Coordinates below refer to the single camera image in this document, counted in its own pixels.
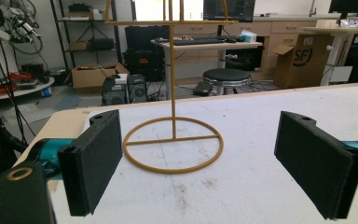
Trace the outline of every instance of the black stool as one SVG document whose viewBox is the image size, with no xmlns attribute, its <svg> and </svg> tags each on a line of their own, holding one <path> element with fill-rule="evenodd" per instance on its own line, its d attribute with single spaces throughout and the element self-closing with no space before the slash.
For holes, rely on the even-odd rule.
<svg viewBox="0 0 358 224">
<path fill-rule="evenodd" d="M 252 76 L 245 71 L 235 68 L 215 68 L 203 73 L 203 80 L 217 88 L 216 95 L 227 95 L 227 88 L 249 85 Z"/>
</svg>

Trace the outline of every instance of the floor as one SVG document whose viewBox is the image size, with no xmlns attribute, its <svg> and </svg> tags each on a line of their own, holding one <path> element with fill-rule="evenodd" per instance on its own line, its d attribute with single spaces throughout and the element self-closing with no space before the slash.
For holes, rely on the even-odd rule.
<svg viewBox="0 0 358 224">
<path fill-rule="evenodd" d="M 163 82 L 147 83 L 149 101 L 165 100 L 164 87 Z M 212 94 L 210 96 L 193 95 L 195 87 L 196 85 L 176 85 L 176 99 L 213 97 Z M 247 92 L 275 91 L 277 89 L 270 81 L 259 81 L 249 86 L 236 88 L 236 91 L 238 94 L 246 94 Z M 15 98 L 15 103 L 23 116 L 23 131 L 21 131 L 17 122 L 13 104 L 9 100 L 0 100 L 0 115 L 7 130 L 20 139 L 22 139 L 21 133 L 23 133 L 29 144 L 53 113 L 67 109 L 102 105 L 101 94 L 78 95 L 74 88 L 70 86 L 52 86 L 51 91 L 52 94 L 49 97 L 43 97 L 41 92 L 35 92 Z M 228 91 L 228 94 L 233 93 L 232 89 Z"/>
</svg>

